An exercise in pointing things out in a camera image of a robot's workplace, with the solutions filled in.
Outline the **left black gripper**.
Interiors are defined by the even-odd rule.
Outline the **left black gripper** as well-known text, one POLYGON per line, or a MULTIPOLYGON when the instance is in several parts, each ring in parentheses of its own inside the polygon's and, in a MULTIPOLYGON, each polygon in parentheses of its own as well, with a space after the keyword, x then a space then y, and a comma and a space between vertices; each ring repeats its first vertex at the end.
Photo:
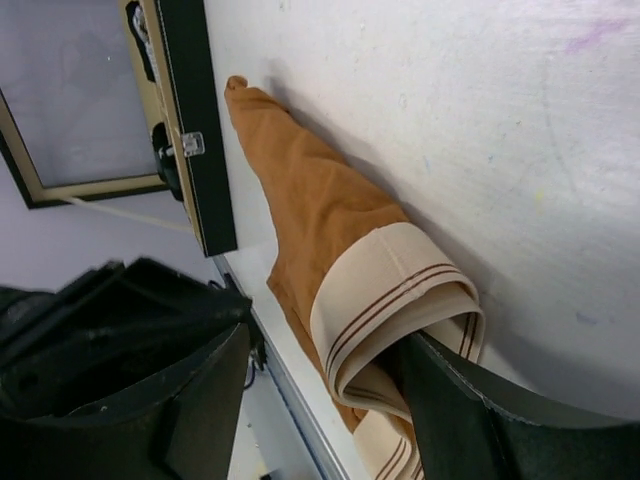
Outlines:
POLYGON ((150 258, 93 268, 57 292, 1 289, 1 411, 63 417, 193 354, 249 316, 233 288, 150 258))

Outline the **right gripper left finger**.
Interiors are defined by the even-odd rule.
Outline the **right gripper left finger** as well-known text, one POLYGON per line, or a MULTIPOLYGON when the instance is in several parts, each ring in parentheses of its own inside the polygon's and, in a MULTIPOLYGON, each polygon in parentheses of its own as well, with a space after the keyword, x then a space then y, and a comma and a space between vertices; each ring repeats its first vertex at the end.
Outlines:
POLYGON ((2 478, 226 478, 249 349, 238 324, 69 416, 2 418, 2 478))

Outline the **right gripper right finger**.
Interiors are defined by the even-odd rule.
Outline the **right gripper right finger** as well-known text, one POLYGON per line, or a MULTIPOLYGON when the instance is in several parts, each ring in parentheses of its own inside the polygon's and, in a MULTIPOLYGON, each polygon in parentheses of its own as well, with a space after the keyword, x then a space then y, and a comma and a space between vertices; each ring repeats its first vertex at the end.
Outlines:
POLYGON ((429 479, 636 479, 639 425, 534 393, 415 332, 402 390, 429 479))

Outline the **orange underwear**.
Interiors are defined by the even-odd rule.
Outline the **orange underwear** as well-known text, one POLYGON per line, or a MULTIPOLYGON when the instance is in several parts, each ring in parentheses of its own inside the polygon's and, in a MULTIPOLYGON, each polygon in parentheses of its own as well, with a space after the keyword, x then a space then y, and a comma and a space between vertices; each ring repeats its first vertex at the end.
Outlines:
POLYGON ((422 478, 409 407, 377 357, 424 332, 476 361, 485 317, 475 286, 385 191, 273 97, 240 76, 224 97, 276 232, 270 290, 369 476, 422 478))

